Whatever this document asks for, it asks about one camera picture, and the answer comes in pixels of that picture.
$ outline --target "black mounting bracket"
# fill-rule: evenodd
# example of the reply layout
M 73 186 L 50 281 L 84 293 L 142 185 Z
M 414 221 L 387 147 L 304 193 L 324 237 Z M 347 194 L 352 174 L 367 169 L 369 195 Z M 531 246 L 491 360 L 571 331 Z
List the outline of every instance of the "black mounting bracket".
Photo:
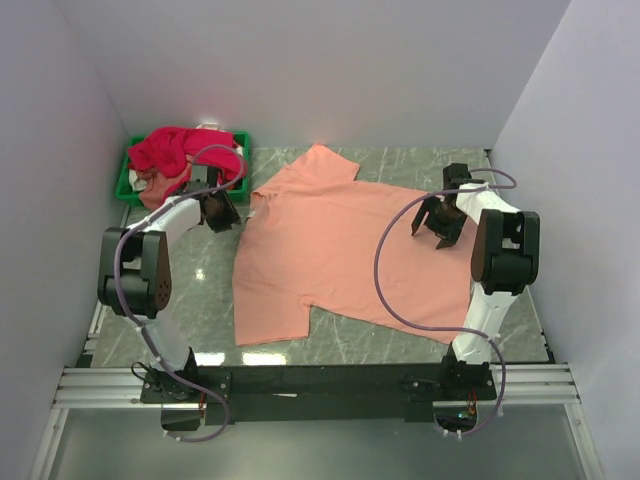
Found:
M 482 210 L 471 256 L 471 277 L 487 295 L 521 294 L 538 276 L 539 257 L 537 213 Z
M 116 315 L 124 311 L 116 294 L 114 258 L 116 247 L 127 228 L 108 228 L 102 236 L 98 299 L 113 308 Z M 156 318 L 171 297 L 171 268 L 165 232 L 137 232 L 122 249 L 120 276 L 127 305 L 135 315 Z
M 442 363 L 327 366 L 198 367 L 199 384 L 228 400 L 232 423 L 253 421 L 402 418 L 433 422 L 434 401 L 493 400 L 496 391 L 489 365 L 456 362 L 453 352 Z M 198 403 L 143 388 L 142 403 Z M 194 410 L 167 409 L 165 429 L 196 426 Z M 205 424 L 219 425 L 224 409 L 207 398 Z

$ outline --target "metal frame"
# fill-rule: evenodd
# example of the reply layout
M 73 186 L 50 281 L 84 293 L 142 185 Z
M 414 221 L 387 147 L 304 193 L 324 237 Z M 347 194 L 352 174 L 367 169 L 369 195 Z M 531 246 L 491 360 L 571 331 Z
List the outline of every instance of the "metal frame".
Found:
M 604 479 L 604 470 L 600 464 L 596 446 L 587 426 L 582 405 L 565 405 L 565 410 L 567 411 L 571 433 L 576 442 L 585 478 L 587 480 Z
M 33 462 L 30 480 L 47 480 L 49 478 L 68 414 L 69 410 L 66 408 L 51 409 L 40 448 Z

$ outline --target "gray marble surface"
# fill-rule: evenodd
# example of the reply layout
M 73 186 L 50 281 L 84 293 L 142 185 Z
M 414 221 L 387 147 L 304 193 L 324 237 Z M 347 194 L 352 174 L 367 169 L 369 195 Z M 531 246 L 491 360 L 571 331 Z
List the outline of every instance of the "gray marble surface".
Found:
M 251 159 L 251 186 L 266 182 L 306 149 L 256 149 Z M 361 165 L 358 180 L 434 190 L 442 168 L 452 162 L 488 166 L 483 150 L 426 148 L 343 148 L 338 153 Z M 248 207 L 240 207 L 246 216 Z M 134 209 L 129 223 L 147 212 Z M 306 339 L 238 347 L 234 342 L 231 274 L 241 228 L 213 234 L 194 228 L 171 252 L 173 294 L 169 308 L 180 332 L 201 365 L 342 364 L 438 362 L 447 346 L 428 338 L 354 320 L 319 308 L 311 310 Z M 93 367 L 125 367 L 146 360 L 133 329 L 103 308 Z M 509 310 L 498 341 L 509 362 L 547 361 L 544 337 L 529 292 Z

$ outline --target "orange t-shirt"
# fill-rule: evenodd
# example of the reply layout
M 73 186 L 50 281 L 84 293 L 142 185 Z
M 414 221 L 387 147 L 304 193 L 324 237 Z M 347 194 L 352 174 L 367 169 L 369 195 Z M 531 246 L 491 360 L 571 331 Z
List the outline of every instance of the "orange t-shirt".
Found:
M 393 216 L 425 192 L 354 178 L 358 165 L 314 145 L 251 196 L 252 218 L 233 271 L 238 345 L 309 335 L 311 305 L 347 317 L 450 342 L 394 319 L 373 283 L 377 243 Z M 426 228 L 411 236 L 418 206 L 387 237 L 380 258 L 385 297 L 404 318 L 428 326 L 464 323 L 475 226 L 453 248 L 436 250 Z

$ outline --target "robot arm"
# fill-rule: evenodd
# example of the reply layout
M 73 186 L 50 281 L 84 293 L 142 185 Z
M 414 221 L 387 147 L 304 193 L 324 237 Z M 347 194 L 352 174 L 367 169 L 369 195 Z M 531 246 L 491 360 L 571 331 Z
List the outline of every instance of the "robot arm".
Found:
M 495 338 L 509 307 L 537 277 L 540 218 L 512 207 L 491 190 L 473 191 L 478 181 L 464 164 L 446 167 L 443 177 L 445 190 L 462 192 L 423 202 L 412 232 L 427 214 L 424 224 L 441 238 L 437 248 L 447 248 L 455 245 L 467 217 L 478 225 L 471 257 L 472 298 L 464 327 Z M 491 348 L 478 335 L 460 333 L 452 347 L 459 362 L 491 362 Z
M 207 183 L 188 183 L 178 194 L 202 190 L 215 186 L 219 171 L 215 167 L 207 168 Z M 169 197 L 165 203 L 172 203 L 176 197 Z M 165 310 L 171 296 L 171 270 L 169 249 L 175 242 L 193 227 L 207 223 L 214 232 L 231 228 L 239 223 L 240 217 L 229 200 L 226 192 L 190 198 L 174 205 L 153 222 L 145 217 L 127 228 L 110 228 L 103 236 L 100 259 L 100 277 L 98 283 L 99 300 L 112 307 L 116 314 L 122 315 L 142 338 L 142 328 L 129 320 L 115 291 L 113 258 L 116 246 L 124 233 L 141 224 L 146 228 L 131 237 L 122 252 L 121 278 L 127 304 L 144 324 L 144 328 L 162 352 L 163 360 L 175 371 L 188 370 L 193 364 L 193 353 L 180 335 L 171 314 Z M 164 370 L 157 359 L 151 359 L 151 366 Z

